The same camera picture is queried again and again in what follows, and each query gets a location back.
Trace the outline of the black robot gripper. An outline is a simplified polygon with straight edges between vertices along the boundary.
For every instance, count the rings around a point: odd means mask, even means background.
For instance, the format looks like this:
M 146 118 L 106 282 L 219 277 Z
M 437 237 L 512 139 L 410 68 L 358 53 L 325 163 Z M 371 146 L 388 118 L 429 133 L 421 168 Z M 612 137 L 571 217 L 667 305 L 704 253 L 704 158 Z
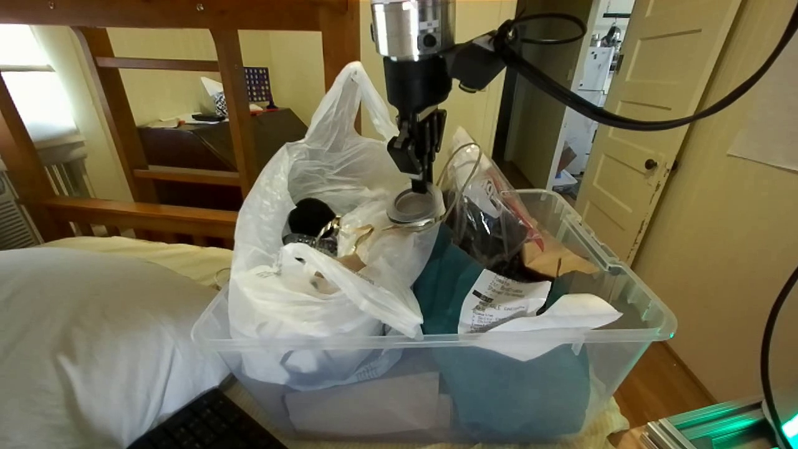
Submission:
M 427 179 L 427 194 L 439 188 L 439 143 L 447 116 L 439 105 L 450 97 L 452 78 L 445 57 L 418 63 L 388 61 L 388 97 L 396 108 L 399 134 L 388 151 L 403 172 L 396 198 L 415 191 L 415 179 Z

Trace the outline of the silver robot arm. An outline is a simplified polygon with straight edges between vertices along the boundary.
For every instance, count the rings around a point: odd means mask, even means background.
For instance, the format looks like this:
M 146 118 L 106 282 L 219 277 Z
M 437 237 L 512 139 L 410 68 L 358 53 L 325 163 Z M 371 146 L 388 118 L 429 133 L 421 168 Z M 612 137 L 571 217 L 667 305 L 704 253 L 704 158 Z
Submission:
M 390 139 L 390 154 L 415 193 L 429 193 L 447 123 L 441 103 L 452 91 L 452 4 L 371 0 L 371 41 L 384 61 L 388 101 L 396 108 L 399 134 Z

